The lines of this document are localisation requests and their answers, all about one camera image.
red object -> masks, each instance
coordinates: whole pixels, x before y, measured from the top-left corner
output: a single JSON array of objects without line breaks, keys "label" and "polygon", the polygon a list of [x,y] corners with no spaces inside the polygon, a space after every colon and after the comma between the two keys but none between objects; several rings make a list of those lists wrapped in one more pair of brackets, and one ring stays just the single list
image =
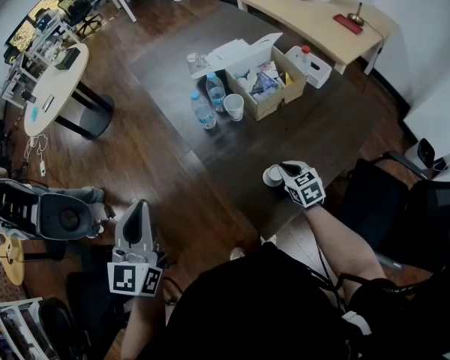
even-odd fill
[{"label": "red object", "polygon": [[344,26],[349,31],[353,32],[355,35],[359,35],[363,32],[363,28],[360,25],[354,23],[352,20],[348,20],[342,14],[333,16],[333,20],[340,23],[342,26]]}]

bottle with red cap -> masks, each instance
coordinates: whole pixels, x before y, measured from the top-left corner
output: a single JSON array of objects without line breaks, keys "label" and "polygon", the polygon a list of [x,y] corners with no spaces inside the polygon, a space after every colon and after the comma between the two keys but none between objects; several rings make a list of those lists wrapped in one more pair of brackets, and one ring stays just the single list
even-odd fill
[{"label": "bottle with red cap", "polygon": [[303,57],[303,72],[308,75],[310,68],[312,68],[310,47],[308,45],[304,45],[301,48],[301,55]]}]

wooden floor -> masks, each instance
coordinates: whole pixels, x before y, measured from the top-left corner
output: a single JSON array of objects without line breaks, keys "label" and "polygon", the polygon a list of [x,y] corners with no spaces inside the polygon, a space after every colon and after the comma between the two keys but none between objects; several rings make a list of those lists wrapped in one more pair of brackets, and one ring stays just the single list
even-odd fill
[{"label": "wooden floor", "polygon": [[[115,6],[106,4],[102,8],[103,27],[85,41],[90,58],[84,80],[96,92],[107,93],[115,100],[112,123],[93,141],[53,124],[47,131],[49,145],[43,154],[48,170],[46,178],[41,178],[38,172],[38,156],[31,156],[28,170],[30,179],[46,182],[51,187],[94,185],[103,188],[117,218],[132,202],[146,199],[160,228],[159,240],[170,261],[177,262],[169,270],[169,276],[182,288],[200,272],[228,260],[236,245],[254,249],[258,235],[209,180],[197,157],[139,84],[130,66],[149,47],[218,9],[219,4],[222,3],[216,0],[180,3],[136,0],[130,3],[136,23],[132,23],[123,10],[118,14]],[[367,79],[355,63],[347,68],[345,76],[360,89]],[[398,112],[393,98],[373,78],[364,93],[380,104],[382,123],[357,158],[375,158],[388,150],[403,152],[409,144],[397,125]],[[67,106],[65,117],[76,121],[80,110],[80,106],[72,103]],[[11,107],[7,111],[7,123],[13,123],[19,113]],[[16,143],[13,162],[16,163],[22,157],[27,140],[22,122],[13,140]],[[413,183],[408,172],[395,167],[392,171]],[[344,185],[343,181],[336,180],[327,190],[328,207],[332,211],[343,196]],[[303,228],[304,222],[299,217],[281,233],[295,236],[299,249],[320,269],[320,261],[317,264],[317,256],[311,253],[313,246],[303,249],[304,240],[298,241],[296,231]],[[113,226],[93,243],[112,241]],[[41,251],[42,247],[39,241],[27,241],[25,249]],[[31,297],[55,296],[65,300],[65,278],[78,270],[78,257],[61,262],[26,263],[25,285]],[[403,273],[392,275],[400,283],[419,276],[415,271],[407,272],[405,277]],[[112,348],[110,358],[116,357],[117,349],[118,344]]]}]

white cup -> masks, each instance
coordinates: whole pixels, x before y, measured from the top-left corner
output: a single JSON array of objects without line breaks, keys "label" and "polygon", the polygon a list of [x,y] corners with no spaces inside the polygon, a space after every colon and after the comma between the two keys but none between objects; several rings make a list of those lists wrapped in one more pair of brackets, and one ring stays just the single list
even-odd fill
[{"label": "white cup", "polygon": [[243,118],[243,97],[233,93],[225,97],[223,106],[234,122],[239,122]]}]

gold lamp stand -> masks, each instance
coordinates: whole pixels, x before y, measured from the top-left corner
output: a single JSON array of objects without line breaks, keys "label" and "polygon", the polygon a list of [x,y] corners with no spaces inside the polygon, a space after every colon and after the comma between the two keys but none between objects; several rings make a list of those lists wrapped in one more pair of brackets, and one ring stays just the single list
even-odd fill
[{"label": "gold lamp stand", "polygon": [[357,26],[363,26],[365,21],[360,17],[360,11],[362,10],[362,3],[358,4],[358,9],[355,13],[349,13],[346,15],[348,20],[352,20]]}]

